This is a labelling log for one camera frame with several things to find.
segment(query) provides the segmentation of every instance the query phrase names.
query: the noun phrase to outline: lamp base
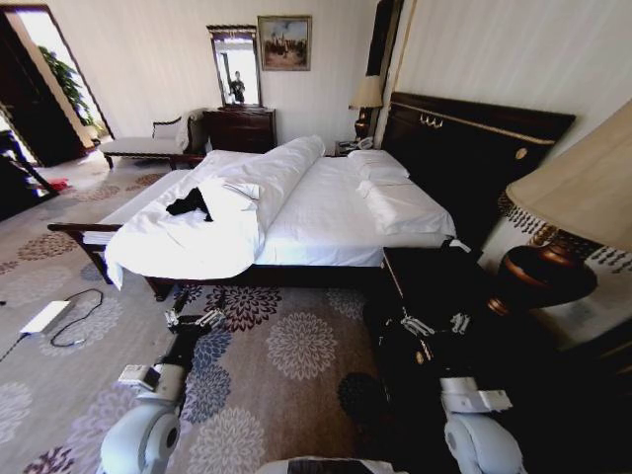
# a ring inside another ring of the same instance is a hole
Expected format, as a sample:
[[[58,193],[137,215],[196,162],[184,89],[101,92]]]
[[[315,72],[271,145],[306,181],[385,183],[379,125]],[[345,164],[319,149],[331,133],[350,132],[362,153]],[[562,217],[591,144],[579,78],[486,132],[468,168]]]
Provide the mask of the lamp base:
[[[368,117],[367,109],[359,110],[359,117],[355,121],[355,141],[360,141],[368,135]]]
[[[499,267],[499,297],[488,306],[498,314],[513,309],[554,306],[583,298],[596,288],[596,275],[584,260],[600,247],[559,230],[543,247],[509,250]]]

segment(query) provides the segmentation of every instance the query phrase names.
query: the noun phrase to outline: red object on floor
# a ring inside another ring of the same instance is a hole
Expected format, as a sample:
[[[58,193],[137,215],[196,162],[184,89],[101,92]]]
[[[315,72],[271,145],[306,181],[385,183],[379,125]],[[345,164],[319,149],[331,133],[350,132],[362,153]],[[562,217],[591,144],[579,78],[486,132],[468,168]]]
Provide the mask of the red object on floor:
[[[62,191],[68,188],[68,178],[59,178],[58,180],[48,180],[48,182],[56,191]]]

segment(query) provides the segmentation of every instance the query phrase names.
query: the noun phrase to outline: black cloth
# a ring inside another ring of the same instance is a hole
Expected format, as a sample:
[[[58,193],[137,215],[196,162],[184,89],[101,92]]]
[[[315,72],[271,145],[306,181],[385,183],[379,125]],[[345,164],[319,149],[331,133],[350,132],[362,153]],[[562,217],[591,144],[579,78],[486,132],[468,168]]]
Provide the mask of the black cloth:
[[[235,96],[235,102],[239,102],[240,104],[244,103],[244,91],[246,87],[244,83],[237,79],[235,81],[231,81],[230,83],[230,93]]]
[[[167,212],[169,212],[171,215],[185,214],[196,209],[201,209],[206,212],[206,222],[213,221],[198,188],[193,188],[187,194],[187,197],[185,197],[184,199],[176,199],[167,206]]]

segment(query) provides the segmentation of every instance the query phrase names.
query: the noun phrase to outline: table lamp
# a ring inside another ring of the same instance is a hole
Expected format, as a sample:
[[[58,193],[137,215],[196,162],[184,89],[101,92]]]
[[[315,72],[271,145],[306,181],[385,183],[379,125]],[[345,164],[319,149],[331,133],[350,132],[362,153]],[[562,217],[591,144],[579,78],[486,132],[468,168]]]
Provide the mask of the table lamp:
[[[501,261],[499,296],[488,301],[499,314],[587,296],[597,284],[590,256],[615,273],[632,271],[632,101],[509,184],[501,207],[532,238]]]
[[[357,92],[349,105],[350,109],[359,109],[359,117],[355,122],[355,139],[360,141],[368,134],[370,126],[367,109],[382,107],[382,90],[379,76],[364,76],[359,83]]]

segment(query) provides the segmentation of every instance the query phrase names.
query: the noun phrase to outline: green plant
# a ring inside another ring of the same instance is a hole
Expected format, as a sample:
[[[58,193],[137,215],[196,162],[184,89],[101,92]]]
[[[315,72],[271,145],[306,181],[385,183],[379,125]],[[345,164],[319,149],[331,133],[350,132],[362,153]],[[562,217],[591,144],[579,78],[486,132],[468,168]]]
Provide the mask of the green plant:
[[[74,75],[77,74],[77,71],[65,62],[57,59],[57,55],[46,47],[39,46],[39,50],[81,123],[83,125],[94,125],[95,121],[90,115],[88,105],[83,101],[83,96],[79,92],[81,86],[74,80]]]

